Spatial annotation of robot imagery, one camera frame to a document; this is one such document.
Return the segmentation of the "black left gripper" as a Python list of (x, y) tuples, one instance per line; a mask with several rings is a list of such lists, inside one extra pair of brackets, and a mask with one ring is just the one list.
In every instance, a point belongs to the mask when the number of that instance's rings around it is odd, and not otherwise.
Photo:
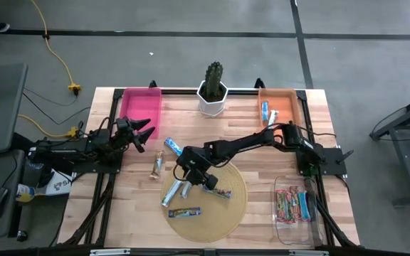
[(149, 124), (150, 121), (151, 119), (134, 120), (127, 117), (116, 119), (117, 131), (114, 135), (114, 149), (124, 151), (128, 149), (130, 144), (134, 144), (136, 150), (143, 153), (142, 143), (147, 142), (155, 131), (155, 127), (150, 127), (142, 132), (138, 131)]

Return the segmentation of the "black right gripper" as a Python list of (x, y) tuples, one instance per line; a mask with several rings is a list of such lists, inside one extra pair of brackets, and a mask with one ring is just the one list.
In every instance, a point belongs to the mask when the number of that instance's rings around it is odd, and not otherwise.
[(203, 185), (209, 190), (215, 189), (218, 179), (207, 171), (219, 164), (219, 158), (212, 154), (211, 143), (205, 143), (203, 147), (184, 147), (177, 164), (184, 171), (182, 179), (185, 183), (190, 182), (193, 186)]

